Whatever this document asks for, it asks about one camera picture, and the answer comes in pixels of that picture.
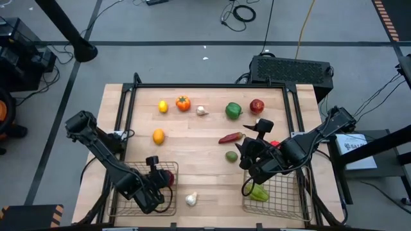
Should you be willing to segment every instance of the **wooden table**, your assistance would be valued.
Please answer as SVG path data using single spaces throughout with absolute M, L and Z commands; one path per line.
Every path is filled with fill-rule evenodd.
M 121 88 L 120 84 L 109 84 L 105 87 L 98 114 L 98 126 L 106 132 L 113 130 Z M 314 90 L 312 85 L 298 85 L 297 91 L 304 127 L 310 131 L 321 123 Z M 191 98 L 190 111 L 177 110 L 175 98 L 179 95 Z M 226 151 L 237 150 L 233 144 L 219 145 L 218 139 L 234 132 L 256 137 L 256 132 L 242 127 L 243 124 L 254 124 L 259 117 L 249 113 L 249 103 L 255 98 L 265 102 L 265 109 L 260 117 L 274 122 L 272 132 L 266 134 L 265 139 L 282 141 L 287 138 L 289 133 L 280 89 L 138 89 L 131 123 L 131 129 L 136 135 L 128 142 L 126 161 L 144 161 L 148 156 L 158 155 L 160 161 L 178 162 L 177 213 L 167 217 L 117 217 L 115 225 L 169 227 L 170 223 L 176 222 L 178 227 L 252 228 L 256 223 L 262 223 L 265 228 L 304 227 L 302 221 L 246 213 L 241 207 L 240 189 L 244 170 L 238 167 L 239 160 L 235 164 L 225 161 Z M 157 104 L 160 100 L 168 102 L 167 114 L 158 111 Z M 225 116 L 225 106 L 231 101 L 243 107 L 244 113 L 237 121 L 230 121 Z M 210 114 L 198 117 L 195 109 L 199 105 L 204 106 Z M 290 105 L 290 108 L 297 130 L 294 106 Z M 157 146 L 152 141 L 152 133 L 156 128 L 163 129 L 166 134 L 162 146 Z M 323 144 L 319 149 L 328 152 Z M 88 160 L 92 158 L 93 155 L 89 154 Z M 314 154 L 312 166 L 318 195 L 334 216 L 342 221 L 344 215 L 331 163 Z M 101 193 L 104 176 L 105 169 L 99 162 L 91 164 L 85 172 L 73 222 L 82 219 L 94 205 Z M 195 191 L 198 193 L 197 204 L 188 207 L 184 198 Z

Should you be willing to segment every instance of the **garlic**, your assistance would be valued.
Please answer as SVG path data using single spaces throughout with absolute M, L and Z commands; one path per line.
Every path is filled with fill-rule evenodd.
M 204 116 L 208 114 L 208 111 L 206 111 L 203 106 L 198 106 L 196 113 L 198 116 Z
M 197 192 L 194 192 L 193 194 L 186 196 L 186 203 L 189 206 L 194 206 L 196 202 L 197 202 Z

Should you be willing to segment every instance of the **wire basket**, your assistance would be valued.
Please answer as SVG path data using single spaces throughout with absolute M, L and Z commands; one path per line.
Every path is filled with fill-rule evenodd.
M 150 166 L 146 165 L 146 162 L 125 162 L 128 166 L 137 169 L 141 174 L 147 174 L 150 171 Z M 169 170 L 174 174 L 174 184 L 171 186 L 173 190 L 173 196 L 171 197 L 171 192 L 168 188 L 160 189 L 160 192 L 164 195 L 164 203 L 160 204 L 156 210 L 163 210 L 165 209 L 171 201 L 171 205 L 166 212 L 158 213 L 152 212 L 150 214 L 145 214 L 137 203 L 131 199 L 127 200 L 122 195 L 118 194 L 117 200 L 117 209 L 115 214 L 110 214 L 112 201 L 114 197 L 114 190 L 111 190 L 110 199 L 109 199 L 109 206 L 107 207 L 107 214 L 109 216 L 172 216 L 177 211 L 177 182 L 178 182 L 178 175 L 179 175 L 179 165 L 176 162 L 160 162 L 157 165 L 157 169 L 164 169 Z
M 303 167 L 304 176 L 297 176 L 295 171 L 287 175 L 276 174 L 261 186 L 269 193 L 270 199 L 266 202 L 251 200 L 249 196 L 243 197 L 243 210 L 249 213 L 275 216 L 279 218 L 295 219 L 300 221 L 311 221 L 312 219 L 312 199 L 311 192 L 304 189 L 306 178 L 310 182 L 308 187 L 311 190 L 311 174 L 308 167 Z M 244 174 L 244 182 L 250 178 L 248 171 Z

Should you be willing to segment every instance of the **red apple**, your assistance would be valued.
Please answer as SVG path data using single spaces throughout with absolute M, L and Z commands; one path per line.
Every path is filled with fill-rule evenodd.
M 255 99 L 250 103 L 250 110 L 253 114 L 260 114 L 264 110 L 264 102 L 259 99 Z
M 174 174 L 170 170 L 165 170 L 165 172 L 170 177 L 170 179 L 168 180 L 168 186 L 171 187 L 174 184 Z

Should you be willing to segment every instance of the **red pepper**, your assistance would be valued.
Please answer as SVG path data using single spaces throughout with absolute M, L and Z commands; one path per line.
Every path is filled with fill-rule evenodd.
M 245 134 L 242 134 L 241 132 L 236 132 L 236 133 L 233 133 L 233 134 L 230 134 L 230 135 L 226 135 L 225 137 L 221 138 L 218 141 L 218 143 L 223 144 L 223 143 L 226 143 L 226 142 L 238 141 L 241 138 L 243 138 L 243 135 L 245 135 Z

